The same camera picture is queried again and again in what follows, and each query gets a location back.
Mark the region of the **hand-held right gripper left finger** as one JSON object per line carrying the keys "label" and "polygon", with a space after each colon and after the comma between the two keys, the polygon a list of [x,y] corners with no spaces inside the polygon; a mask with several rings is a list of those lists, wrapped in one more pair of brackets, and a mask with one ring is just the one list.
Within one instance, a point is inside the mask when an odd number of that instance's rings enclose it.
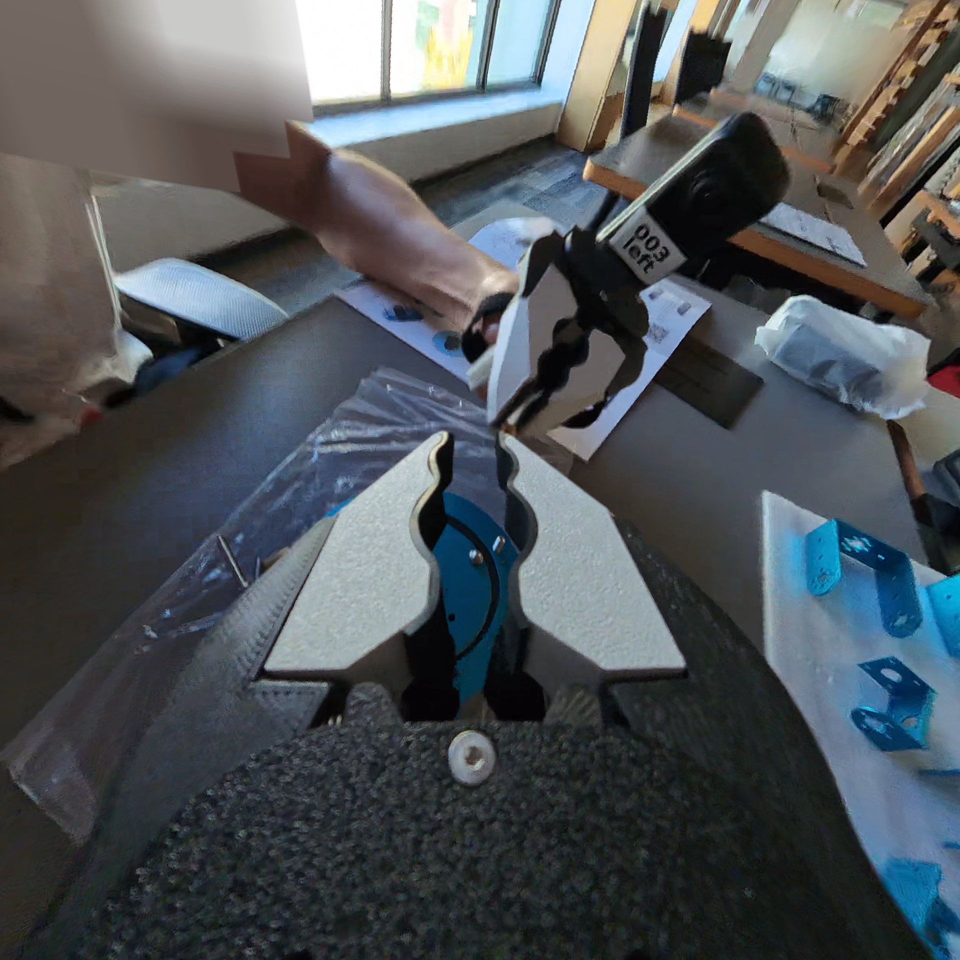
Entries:
{"label": "hand-held right gripper left finger", "polygon": [[376,683],[410,721],[455,718],[455,646],[435,547],[454,437],[438,431],[333,516],[263,663],[269,679]]}

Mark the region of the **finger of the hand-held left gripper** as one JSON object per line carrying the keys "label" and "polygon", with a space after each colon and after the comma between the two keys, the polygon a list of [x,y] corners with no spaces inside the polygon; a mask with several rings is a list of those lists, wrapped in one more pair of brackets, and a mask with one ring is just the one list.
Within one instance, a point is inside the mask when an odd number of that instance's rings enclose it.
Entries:
{"label": "finger of the hand-held left gripper", "polygon": [[547,258],[523,257],[522,285],[500,320],[486,381],[486,421],[498,427],[546,395],[548,354],[555,330],[573,320],[577,302],[570,282]]}
{"label": "finger of the hand-held left gripper", "polygon": [[604,332],[552,346],[537,364],[535,397],[523,410],[524,434],[592,425],[609,400],[638,379],[645,354],[642,338]]}

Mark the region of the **blue turntable bearing assembly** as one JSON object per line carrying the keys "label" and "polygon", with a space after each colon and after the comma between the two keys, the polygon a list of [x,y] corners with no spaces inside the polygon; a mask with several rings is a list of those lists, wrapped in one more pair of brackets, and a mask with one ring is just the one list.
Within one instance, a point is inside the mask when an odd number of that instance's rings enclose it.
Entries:
{"label": "blue turntable bearing assembly", "polygon": [[448,516],[435,547],[447,630],[457,662],[486,639],[499,601],[498,571],[478,534]]}

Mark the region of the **teal metal ring plate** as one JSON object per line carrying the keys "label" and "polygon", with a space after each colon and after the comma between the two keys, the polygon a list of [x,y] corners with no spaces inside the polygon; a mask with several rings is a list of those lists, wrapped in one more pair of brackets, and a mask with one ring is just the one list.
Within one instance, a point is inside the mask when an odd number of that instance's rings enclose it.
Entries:
{"label": "teal metal ring plate", "polygon": [[446,491],[442,503],[446,518],[461,520],[479,536],[495,564],[499,582],[498,606],[486,638],[467,658],[457,661],[454,654],[453,686],[459,694],[460,708],[464,709],[484,689],[495,643],[508,613],[511,572],[520,553],[498,522],[472,501]]}

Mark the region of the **person's left forearm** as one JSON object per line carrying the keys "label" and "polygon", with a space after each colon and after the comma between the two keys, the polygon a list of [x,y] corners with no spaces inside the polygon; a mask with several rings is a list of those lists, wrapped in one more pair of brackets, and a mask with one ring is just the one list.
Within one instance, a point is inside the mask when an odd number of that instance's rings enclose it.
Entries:
{"label": "person's left forearm", "polygon": [[312,235],[348,270],[466,329],[467,294],[509,270],[451,232],[402,178],[285,126],[288,156],[235,151],[242,198]]}

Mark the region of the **grey desk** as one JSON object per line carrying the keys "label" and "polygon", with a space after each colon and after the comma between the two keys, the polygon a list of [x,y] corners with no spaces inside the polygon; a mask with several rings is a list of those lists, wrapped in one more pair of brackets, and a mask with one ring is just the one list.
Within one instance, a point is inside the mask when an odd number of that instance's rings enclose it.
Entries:
{"label": "grey desk", "polygon": [[[653,385],[571,471],[756,643],[763,491],[928,559],[887,428],[770,366],[764,319],[718,297],[693,332],[764,380],[732,429]],[[2,746],[380,367],[467,397],[330,298],[2,472]]]}

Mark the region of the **person's left hand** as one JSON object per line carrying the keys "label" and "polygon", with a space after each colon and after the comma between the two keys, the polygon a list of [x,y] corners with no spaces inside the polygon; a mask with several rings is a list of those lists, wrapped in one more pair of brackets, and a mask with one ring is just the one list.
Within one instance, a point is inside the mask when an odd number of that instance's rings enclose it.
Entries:
{"label": "person's left hand", "polygon": [[498,340],[502,316],[519,289],[519,277],[511,270],[497,270],[482,277],[466,294],[465,329],[486,346]]}

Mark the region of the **assembly guide sheet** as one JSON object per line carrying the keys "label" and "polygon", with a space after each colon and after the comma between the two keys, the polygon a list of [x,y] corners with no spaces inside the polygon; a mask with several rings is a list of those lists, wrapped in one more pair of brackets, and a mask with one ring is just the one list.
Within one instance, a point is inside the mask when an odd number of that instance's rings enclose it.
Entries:
{"label": "assembly guide sheet", "polygon": [[[533,210],[502,202],[458,223],[453,230],[487,256],[514,268],[534,239],[558,226]],[[639,377],[618,392],[594,424],[579,429],[558,427],[550,433],[552,440],[584,462],[592,459],[690,330],[711,309],[708,300],[693,294],[675,278],[654,284],[640,296],[647,308],[649,329]],[[470,383],[460,335],[446,318],[425,316],[413,301],[376,282],[357,281],[337,297],[463,384]]]}

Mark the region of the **black perforated metal plate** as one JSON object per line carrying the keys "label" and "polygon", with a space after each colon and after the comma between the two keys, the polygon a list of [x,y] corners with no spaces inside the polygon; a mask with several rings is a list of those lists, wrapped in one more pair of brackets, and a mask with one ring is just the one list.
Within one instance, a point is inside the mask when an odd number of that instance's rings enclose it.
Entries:
{"label": "black perforated metal plate", "polygon": [[759,375],[693,338],[677,346],[654,383],[726,430],[737,425],[764,386]]}

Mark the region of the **clear plastic bag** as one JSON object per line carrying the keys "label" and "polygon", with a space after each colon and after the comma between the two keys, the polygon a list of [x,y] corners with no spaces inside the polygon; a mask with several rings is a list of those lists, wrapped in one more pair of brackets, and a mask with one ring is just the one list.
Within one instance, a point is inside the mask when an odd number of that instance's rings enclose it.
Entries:
{"label": "clear plastic bag", "polygon": [[11,781],[78,847],[102,819],[119,768],[154,721],[177,676],[242,593],[219,545],[223,537],[252,583],[268,560],[359,496],[440,430],[455,438],[450,495],[471,502],[499,527],[506,498],[496,479],[492,436],[479,408],[449,390],[390,368],[364,377],[259,486],[203,537],[125,617],[109,614],[89,654],[54,654],[77,642],[70,615],[53,638],[6,627],[3,639],[41,654],[32,678],[53,680],[12,734],[2,735]]}

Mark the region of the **wood edged grey table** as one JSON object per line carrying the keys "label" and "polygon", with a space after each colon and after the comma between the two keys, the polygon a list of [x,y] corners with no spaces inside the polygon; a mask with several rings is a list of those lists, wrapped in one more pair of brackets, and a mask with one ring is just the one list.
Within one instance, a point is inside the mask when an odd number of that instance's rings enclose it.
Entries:
{"label": "wood edged grey table", "polygon": [[[583,179],[632,201],[707,136],[709,129],[672,115],[645,126],[590,156]],[[856,188],[785,158],[790,184],[785,202],[842,227],[858,247],[863,266],[757,223],[735,235],[703,266],[701,282],[715,289],[735,274],[767,287],[810,294],[855,313],[872,305],[915,322],[931,306],[929,294],[907,271],[878,221],[855,200]]]}

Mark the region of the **wooden storage shelves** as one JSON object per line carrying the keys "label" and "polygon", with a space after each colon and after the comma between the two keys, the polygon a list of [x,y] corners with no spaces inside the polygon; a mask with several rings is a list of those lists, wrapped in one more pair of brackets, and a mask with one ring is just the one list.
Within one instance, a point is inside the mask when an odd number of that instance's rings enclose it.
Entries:
{"label": "wooden storage shelves", "polygon": [[921,195],[958,180],[959,3],[912,2],[894,25],[906,38],[847,112],[834,150],[834,174],[856,183],[882,229],[905,213],[930,219]]}

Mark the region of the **white foam tray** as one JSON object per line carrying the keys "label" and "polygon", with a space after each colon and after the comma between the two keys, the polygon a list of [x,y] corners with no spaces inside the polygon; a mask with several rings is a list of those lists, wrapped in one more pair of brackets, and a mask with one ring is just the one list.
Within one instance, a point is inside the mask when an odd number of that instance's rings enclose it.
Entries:
{"label": "white foam tray", "polygon": [[[948,577],[911,559],[922,622],[895,638],[882,626],[873,571],[861,564],[843,558],[834,590],[809,592],[804,538],[829,519],[770,491],[761,516],[766,659],[817,740],[882,884],[889,859],[935,862],[941,896],[958,913],[959,660],[943,645],[927,594]],[[858,706],[882,710],[887,702],[858,664],[891,656],[936,691],[928,750],[880,751],[850,719]]]}

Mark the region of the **white mesh chair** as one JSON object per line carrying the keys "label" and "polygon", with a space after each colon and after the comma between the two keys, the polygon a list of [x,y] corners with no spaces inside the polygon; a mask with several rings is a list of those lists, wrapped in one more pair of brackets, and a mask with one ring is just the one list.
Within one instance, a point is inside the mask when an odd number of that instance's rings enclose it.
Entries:
{"label": "white mesh chair", "polygon": [[195,262],[161,258],[113,275],[117,292],[230,341],[250,341],[290,315],[267,296]]}

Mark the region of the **blue short servo bracket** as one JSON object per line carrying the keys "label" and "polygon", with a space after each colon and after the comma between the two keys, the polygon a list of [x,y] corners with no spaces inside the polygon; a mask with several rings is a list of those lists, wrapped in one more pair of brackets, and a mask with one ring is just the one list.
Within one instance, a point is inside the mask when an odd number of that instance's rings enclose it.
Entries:
{"label": "blue short servo bracket", "polygon": [[884,753],[927,751],[936,691],[895,656],[858,663],[858,668],[887,694],[882,709],[858,705],[853,726]]}

